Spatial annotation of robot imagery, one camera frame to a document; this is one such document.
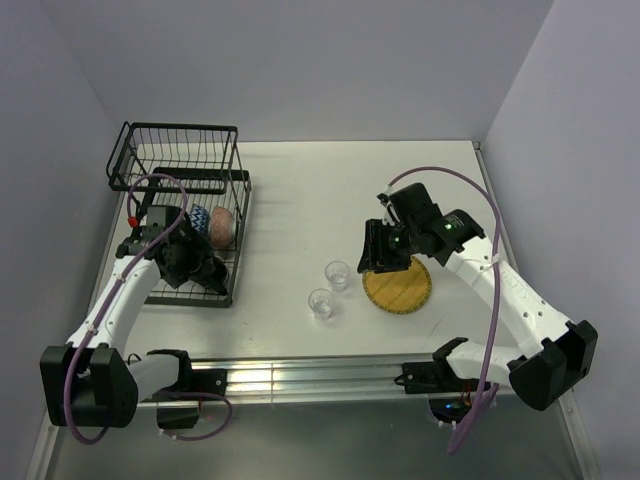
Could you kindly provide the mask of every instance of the tabletop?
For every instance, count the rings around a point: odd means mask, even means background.
[[[253,190],[231,308],[145,305],[126,354],[157,348],[187,350],[192,358],[290,358],[430,353],[457,336],[484,343],[490,309],[467,285],[421,256],[433,281],[428,302],[393,315],[367,299],[356,266],[364,224],[380,218],[376,195],[405,170],[437,165],[483,185],[469,141],[266,142],[238,145]],[[443,213],[460,208],[490,236],[495,221],[485,200],[443,173],[418,173],[396,186],[422,182]],[[124,206],[102,273],[104,288],[115,249],[129,234]],[[326,288],[325,266],[351,268],[346,291],[336,293],[328,322],[316,321],[307,299]],[[500,327],[497,345],[514,346]]]

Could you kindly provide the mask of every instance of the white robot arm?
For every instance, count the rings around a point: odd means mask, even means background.
[[[51,422],[67,425],[71,418],[76,434],[75,426],[124,427],[139,401],[168,387],[193,387],[185,351],[156,350],[133,365],[121,356],[160,279],[174,288],[191,280],[226,295],[227,269],[183,209],[152,205],[146,220],[118,247],[109,282],[80,328],[66,345],[48,347],[40,360]]]
[[[489,306],[495,290],[493,262],[499,262],[499,320],[517,347],[494,347],[486,380],[510,386],[530,407],[544,410],[587,375],[597,332],[583,320],[574,324],[542,299],[505,261],[493,258],[493,245],[464,211],[442,215],[424,185],[413,184],[379,196],[391,224],[368,220],[365,250],[358,272],[407,269],[410,256],[435,258],[469,285]],[[478,379],[486,345],[457,338],[434,354],[423,393],[446,391],[447,385]]]

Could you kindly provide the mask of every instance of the plastic cup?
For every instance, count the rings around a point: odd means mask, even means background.
[[[313,316],[318,320],[328,320],[333,310],[334,298],[333,293],[329,290],[321,288],[314,290],[309,295],[309,308],[313,312]]]
[[[344,262],[331,262],[324,270],[324,274],[329,280],[331,290],[342,292],[349,285],[349,266]]]

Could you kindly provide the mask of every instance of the black bracket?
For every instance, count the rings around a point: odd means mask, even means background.
[[[402,375],[396,377],[394,383],[404,387],[404,393],[407,395],[459,393],[465,387],[476,390],[478,388],[478,380],[458,378],[446,361],[447,356],[453,349],[467,340],[467,338],[462,337],[454,338],[433,354],[433,361],[431,362],[403,363]],[[489,390],[489,388],[489,383],[485,382],[484,390]]]
[[[188,385],[183,388],[167,388],[170,392],[203,392],[224,396],[227,389],[227,371],[223,368],[206,370],[191,370]],[[156,394],[152,401],[166,400],[162,394]],[[171,396],[173,401],[193,400],[193,397]],[[193,428],[200,417],[200,406],[189,408],[158,408],[156,422],[163,430],[177,430]]]

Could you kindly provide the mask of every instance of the black wire basket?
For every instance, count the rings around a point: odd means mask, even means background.
[[[230,307],[240,261],[240,248],[249,208],[251,178],[242,169],[237,147],[238,129],[219,125],[181,125],[169,123],[125,122],[107,163],[109,186],[128,191],[142,175],[165,173],[178,179],[189,196],[187,211],[193,205],[213,212],[216,206],[229,210],[235,221],[230,245],[216,249],[216,256],[229,271],[228,295],[218,295],[194,282],[178,289],[163,280],[151,291],[146,303],[195,307]],[[136,201],[141,219],[150,205],[180,206],[180,190],[170,181],[153,178],[136,187],[144,192]]]

